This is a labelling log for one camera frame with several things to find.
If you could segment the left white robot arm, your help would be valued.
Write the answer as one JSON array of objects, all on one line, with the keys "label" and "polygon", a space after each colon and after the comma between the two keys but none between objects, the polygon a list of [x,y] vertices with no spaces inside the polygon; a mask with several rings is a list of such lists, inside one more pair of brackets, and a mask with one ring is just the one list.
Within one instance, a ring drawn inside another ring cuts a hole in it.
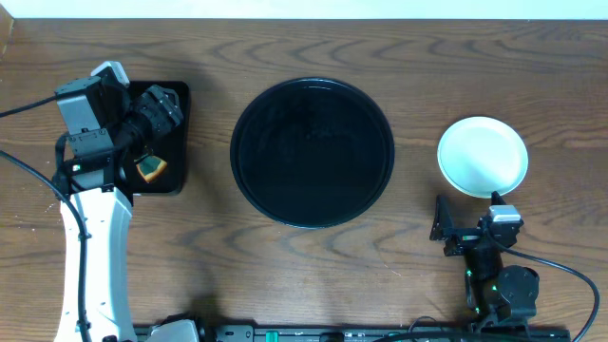
[{"label": "left white robot arm", "polygon": [[115,85],[98,77],[58,88],[67,132],[53,182],[66,233],[59,341],[135,341],[127,240],[138,195],[177,195],[186,174],[190,88]]}]

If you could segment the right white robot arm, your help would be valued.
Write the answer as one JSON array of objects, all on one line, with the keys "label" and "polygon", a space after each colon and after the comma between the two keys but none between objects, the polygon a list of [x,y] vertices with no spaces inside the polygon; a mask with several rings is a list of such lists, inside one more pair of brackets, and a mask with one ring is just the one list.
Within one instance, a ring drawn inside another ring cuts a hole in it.
[{"label": "right white robot arm", "polygon": [[502,260],[502,248],[517,242],[522,226],[515,206],[506,204],[496,192],[487,214],[473,228],[456,227],[447,199],[436,198],[429,238],[445,244],[445,256],[465,260],[467,306],[476,313],[469,324],[473,333],[527,332],[527,320],[537,313],[538,273],[519,265],[505,266]]}]

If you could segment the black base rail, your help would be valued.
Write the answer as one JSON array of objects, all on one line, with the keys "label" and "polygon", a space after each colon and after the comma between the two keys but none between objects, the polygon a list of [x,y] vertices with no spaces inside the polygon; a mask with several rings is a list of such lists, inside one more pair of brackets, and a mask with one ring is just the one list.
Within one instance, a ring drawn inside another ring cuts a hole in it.
[{"label": "black base rail", "polygon": [[217,324],[183,313],[165,318],[156,325],[134,327],[138,341],[216,341],[216,342],[314,342],[379,341],[395,337],[398,341],[568,341],[570,332],[560,328],[486,328],[480,335],[467,326],[419,317],[401,326],[288,326],[259,325],[247,320],[223,320]]}]

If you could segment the yellow green scrub sponge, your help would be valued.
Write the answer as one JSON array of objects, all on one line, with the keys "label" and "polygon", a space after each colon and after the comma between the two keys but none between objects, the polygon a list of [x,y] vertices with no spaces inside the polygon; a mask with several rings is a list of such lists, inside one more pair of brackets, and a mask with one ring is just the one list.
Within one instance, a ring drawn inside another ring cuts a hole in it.
[{"label": "yellow green scrub sponge", "polygon": [[136,162],[138,173],[146,183],[154,182],[166,169],[167,162],[157,156],[148,155]]}]

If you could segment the black rectangular tray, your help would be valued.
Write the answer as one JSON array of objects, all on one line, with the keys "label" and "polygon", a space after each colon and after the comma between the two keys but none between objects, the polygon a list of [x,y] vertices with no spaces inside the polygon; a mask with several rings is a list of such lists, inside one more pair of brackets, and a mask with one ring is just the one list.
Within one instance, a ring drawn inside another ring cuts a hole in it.
[{"label": "black rectangular tray", "polygon": [[137,196],[173,196],[181,191],[186,175],[186,142],[191,92],[188,84],[182,81],[132,81],[128,93],[135,100],[153,85],[172,89],[177,93],[184,122],[158,142],[149,145],[148,151],[152,155],[167,162],[165,170],[151,183],[147,183],[139,174],[133,155],[126,155],[123,165],[126,188]]}]

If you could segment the black round tray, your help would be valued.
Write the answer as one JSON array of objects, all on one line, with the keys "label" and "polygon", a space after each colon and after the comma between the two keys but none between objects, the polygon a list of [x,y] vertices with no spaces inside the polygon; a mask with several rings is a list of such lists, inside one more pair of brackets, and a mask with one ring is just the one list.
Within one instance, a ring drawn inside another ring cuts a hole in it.
[{"label": "black round tray", "polygon": [[321,77],[260,93],[230,143],[243,196],[266,217],[304,229],[363,214],[389,184],[394,159],[389,121],[378,104],[354,85]]}]

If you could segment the mint green plate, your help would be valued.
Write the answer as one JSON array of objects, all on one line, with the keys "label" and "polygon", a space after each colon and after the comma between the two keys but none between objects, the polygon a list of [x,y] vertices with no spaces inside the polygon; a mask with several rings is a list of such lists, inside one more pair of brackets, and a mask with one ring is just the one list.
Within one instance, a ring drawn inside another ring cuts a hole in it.
[{"label": "mint green plate", "polygon": [[437,146],[446,180],[471,197],[488,199],[516,189],[529,158],[523,138],[508,124],[490,117],[469,117],[451,125]]}]

